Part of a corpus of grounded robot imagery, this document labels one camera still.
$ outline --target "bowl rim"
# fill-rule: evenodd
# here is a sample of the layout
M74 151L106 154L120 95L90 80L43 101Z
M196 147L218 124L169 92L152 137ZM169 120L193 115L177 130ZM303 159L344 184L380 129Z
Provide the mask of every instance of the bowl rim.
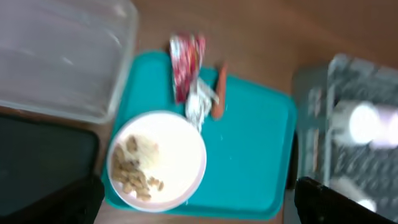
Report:
M127 200L125 200L125 199L122 197L122 195L120 195L119 192L116 190L116 188L115 188L115 186L114 186L116 181L112 180L112 178L111 178L111 176L112 176L112 173L111 173L112 154L113 154L113 152L114 152L114 147L115 147L115 145L116 145L116 140L119 139L120 135L121 135L122 133L124 133L125 130L126 130L129 126L131 126L131 125L132 125L134 122L136 122L138 119L141 119L141 118L143 118L143 117L145 117L145 116L154 115L154 114L170 114L170 115L176 116L176 117L181 118L181 119L183 119L184 121L186 121L186 122L187 122L192 128L194 128L194 129L197 131L197 133L199 134L200 139L201 139L201 143L203 144L203 147L202 147L202 148L203 148L204 152L202 152L203 156L202 156L202 159L201 159L201 162L200 162L200 169L199 169L199 172L198 172L198 174L197 174L197 177L196 177L195 181L193 182L193 184L192 184L184 193L181 194L180 197L182 197L182 199L181 199L180 202L171 203L169 206L163 207L163 208L142 208L142 207L140 207L140 206L131 204L130 202L128 202ZM129 205L129 206L131 206L132 208L135 208L136 210L139 210L139 211L142 211L142 212L152 212L152 213L165 212L165 211L167 211L167 210L171 210L171 209L173 209L173 208L178 207L179 205L181 205L181 204L184 203L185 201L187 201L187 200L197 191L197 189L199 188L199 186L200 186L200 184L201 184L201 182L202 182L202 180L203 180L203 177L204 177L204 175L205 175L206 163L207 163L206 144L205 144L205 141L203 140L201 134L200 134L199 131L197 130L197 128L195 128L191 123L189 123L189 122L187 121L187 119L186 119L184 116L182 116L182 115L180 115L180 114L178 114L178 113L174 113L174 112L166 111L166 110L156 110L156 111L145 112L145 113L139 114L139 115L137 115L137 116L131 118L129 121L127 121L127 122L118 130L118 132L117 132L117 133L115 134L115 136L113 137L113 139L112 139L112 141L111 141L111 144L110 144L109 147L108 147L108 152L107 152L107 156L106 156L106 169L107 169L107 172L108 172L108 180L111 182L113 191L118 195L118 197L119 197L124 203L126 203L126 204Z

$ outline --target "food in bowl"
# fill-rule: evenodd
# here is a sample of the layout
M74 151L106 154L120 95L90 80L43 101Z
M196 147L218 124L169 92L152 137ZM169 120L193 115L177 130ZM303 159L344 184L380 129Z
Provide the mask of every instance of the food in bowl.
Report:
M112 179L123 184L123 192L135 192L137 199L149 201L150 187L158 191L164 183L154 177L146 177L143 169L153 169L159 163L158 145L144 136L129 136L117 143L112 155Z

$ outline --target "teal tray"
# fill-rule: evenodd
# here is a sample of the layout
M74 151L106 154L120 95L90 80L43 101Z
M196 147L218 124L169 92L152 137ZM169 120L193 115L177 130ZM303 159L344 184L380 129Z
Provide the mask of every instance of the teal tray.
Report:
M200 76L214 86L217 72L202 68ZM154 110L184 111L174 103L171 61L162 52L136 57L112 136L131 118ZM207 153L203 181L189 200L166 213L261 220L275 216L283 202L295 121L288 96L230 75L222 119L209 116L202 128ZM134 210L113 191L106 166L102 180L110 205Z

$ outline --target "candy wrapper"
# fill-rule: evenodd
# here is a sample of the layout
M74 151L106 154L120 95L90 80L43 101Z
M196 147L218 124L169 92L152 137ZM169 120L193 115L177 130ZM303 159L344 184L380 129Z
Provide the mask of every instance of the candy wrapper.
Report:
M187 104L185 105L185 116L199 132L205 122L205 117L211 110L211 100L219 102L216 93L201 79L197 78L190 85Z
M187 100L190 85L198 77L204 53L205 38L201 35L174 35L170 39L176 103Z

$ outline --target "red wrapper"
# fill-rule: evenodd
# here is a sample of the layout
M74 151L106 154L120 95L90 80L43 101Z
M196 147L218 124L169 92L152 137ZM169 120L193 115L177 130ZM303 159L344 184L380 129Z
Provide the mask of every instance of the red wrapper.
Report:
M176 103L187 100L190 84L198 77L204 53L205 38L202 35L174 35L170 39Z

